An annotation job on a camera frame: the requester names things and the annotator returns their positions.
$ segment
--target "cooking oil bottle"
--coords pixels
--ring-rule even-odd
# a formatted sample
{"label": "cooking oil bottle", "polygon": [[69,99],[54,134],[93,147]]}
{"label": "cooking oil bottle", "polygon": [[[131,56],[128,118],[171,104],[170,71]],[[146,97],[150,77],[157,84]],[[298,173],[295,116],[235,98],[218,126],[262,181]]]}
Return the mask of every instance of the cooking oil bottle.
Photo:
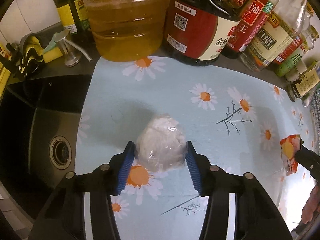
{"label": "cooking oil bottle", "polygon": [[86,40],[91,36],[88,13],[83,0],[53,0],[62,25],[68,29],[75,40]]}
{"label": "cooking oil bottle", "polygon": [[138,60],[161,45],[169,0],[84,0],[97,49],[107,60]]}

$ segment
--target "kitchen sink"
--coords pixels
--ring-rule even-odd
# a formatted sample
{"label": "kitchen sink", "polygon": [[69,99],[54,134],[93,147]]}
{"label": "kitchen sink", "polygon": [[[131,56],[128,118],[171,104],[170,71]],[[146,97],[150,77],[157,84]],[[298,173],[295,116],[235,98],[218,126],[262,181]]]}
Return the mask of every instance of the kitchen sink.
{"label": "kitchen sink", "polygon": [[7,86],[0,105],[0,181],[33,219],[69,171],[90,75]]}

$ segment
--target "colorful package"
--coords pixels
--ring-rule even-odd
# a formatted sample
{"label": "colorful package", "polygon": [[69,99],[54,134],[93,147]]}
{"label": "colorful package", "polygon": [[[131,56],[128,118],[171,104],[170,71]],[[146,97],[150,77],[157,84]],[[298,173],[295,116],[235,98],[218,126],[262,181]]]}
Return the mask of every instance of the colorful package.
{"label": "colorful package", "polygon": [[289,135],[280,141],[281,159],[286,170],[286,175],[296,173],[298,170],[298,162],[295,160],[295,153],[301,149],[300,135]]}

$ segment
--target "condiment bottle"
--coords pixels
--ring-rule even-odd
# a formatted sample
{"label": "condiment bottle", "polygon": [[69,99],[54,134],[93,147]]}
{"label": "condiment bottle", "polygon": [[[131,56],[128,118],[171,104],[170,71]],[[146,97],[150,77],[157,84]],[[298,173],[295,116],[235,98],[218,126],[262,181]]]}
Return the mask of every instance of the condiment bottle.
{"label": "condiment bottle", "polygon": [[253,1],[170,0],[164,40],[172,57],[197,66],[214,62]]}
{"label": "condiment bottle", "polygon": [[83,0],[53,0],[62,25],[68,29],[75,41],[87,40],[92,38],[92,34],[88,31],[90,25],[88,21],[88,13],[84,6]]}
{"label": "condiment bottle", "polygon": [[[307,3],[306,14],[303,21],[303,31],[307,30],[310,27],[310,18],[313,16],[315,11],[309,3]],[[276,69],[284,60],[286,60],[304,41],[306,36],[302,37],[298,35],[294,38],[293,42],[285,48],[285,50],[278,56],[276,59],[270,63],[270,67]]]}
{"label": "condiment bottle", "polygon": [[[222,50],[222,55],[232,59],[237,58],[265,24],[278,2],[279,0],[255,0],[245,11],[239,25]],[[235,0],[235,3],[241,5],[243,0]]]}
{"label": "condiment bottle", "polygon": [[303,40],[303,43],[274,70],[277,76],[282,77],[286,75],[302,59],[307,51],[314,48],[315,41],[319,38],[319,33],[314,26],[311,25],[307,30],[301,33],[300,37]]}
{"label": "condiment bottle", "polygon": [[317,63],[318,61],[315,60],[309,67],[307,67],[306,64],[300,60],[284,77],[289,82],[296,81],[304,73],[313,69]]}
{"label": "condiment bottle", "polygon": [[288,96],[291,101],[295,101],[296,98],[303,97],[308,93],[314,86],[320,82],[320,63],[315,68],[306,72],[298,80],[293,81],[288,85]]}
{"label": "condiment bottle", "polygon": [[241,54],[253,71],[267,67],[303,30],[307,0],[280,0],[267,22]]}

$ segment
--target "bottle cap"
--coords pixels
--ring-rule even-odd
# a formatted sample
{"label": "bottle cap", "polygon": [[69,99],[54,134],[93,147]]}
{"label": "bottle cap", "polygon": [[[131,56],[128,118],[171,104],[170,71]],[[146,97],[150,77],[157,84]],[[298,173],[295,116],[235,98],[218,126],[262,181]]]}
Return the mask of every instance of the bottle cap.
{"label": "bottle cap", "polygon": [[319,33],[317,32],[316,28],[313,25],[310,25],[308,28],[308,31],[313,36],[313,38],[316,40],[319,38]]}

